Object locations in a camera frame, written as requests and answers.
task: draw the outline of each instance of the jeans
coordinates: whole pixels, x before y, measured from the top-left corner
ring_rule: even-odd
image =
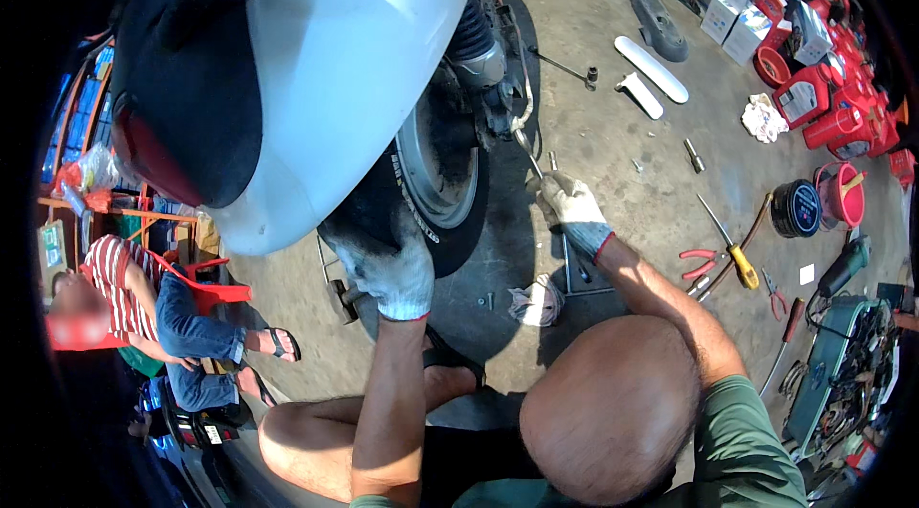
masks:
[[[179,272],[185,271],[177,264]],[[230,358],[237,364],[243,358],[245,328],[198,314],[191,289],[171,272],[160,279],[156,297],[156,329],[163,350],[172,356]],[[189,412],[239,403],[234,375],[209,375],[201,366],[188,370],[182,364],[167,363],[169,383],[176,403]]]

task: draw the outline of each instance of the white glove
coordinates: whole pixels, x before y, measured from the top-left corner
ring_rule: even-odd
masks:
[[[614,233],[587,185],[553,170],[541,180],[530,179],[527,190],[537,193],[536,204],[549,227],[560,226],[568,241],[596,263],[600,249]]]
[[[358,288],[377,299],[380,314],[390,320],[422,318],[431,310],[434,262],[405,203],[393,213],[391,225],[399,250],[342,222],[335,213],[319,226],[319,235]]]

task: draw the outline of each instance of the white scooter body panel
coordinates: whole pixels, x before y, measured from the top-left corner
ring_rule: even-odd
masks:
[[[248,0],[262,98],[258,166],[208,209],[227,248],[259,255],[307,235],[392,141],[466,0]]]

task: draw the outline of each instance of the flip-flop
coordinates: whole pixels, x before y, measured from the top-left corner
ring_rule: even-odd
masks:
[[[265,382],[262,381],[262,377],[258,375],[255,368],[252,368],[252,374],[255,375],[256,383],[258,384],[258,398],[262,402],[265,402],[269,408],[278,406],[278,401],[275,400],[275,397],[271,396],[269,388],[265,386]]]
[[[472,375],[475,376],[476,390],[485,386],[484,366],[466,355],[458,353],[456,349],[447,344],[447,341],[437,334],[437,331],[432,329],[430,325],[425,327],[425,335],[431,340],[431,344],[434,345],[433,348],[429,348],[422,353],[425,368],[429,366],[446,366],[447,368],[465,367],[472,371]]]
[[[278,330],[284,330],[288,333],[288,338],[291,339],[291,344],[293,344],[293,353],[284,350],[284,345],[281,344],[281,339],[278,338]],[[281,358],[285,354],[293,354],[293,362],[300,360],[300,346],[297,344],[297,339],[293,338],[290,330],[269,327],[269,332],[271,332],[271,340],[275,342],[275,352],[273,353],[275,356]]]

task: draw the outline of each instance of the wheel rim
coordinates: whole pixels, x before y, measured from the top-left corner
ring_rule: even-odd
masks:
[[[396,134],[396,149],[403,182],[419,212],[440,228],[455,228],[466,220],[475,201],[479,148],[452,147],[438,138],[444,127],[472,124],[444,122],[432,102],[426,91]]]

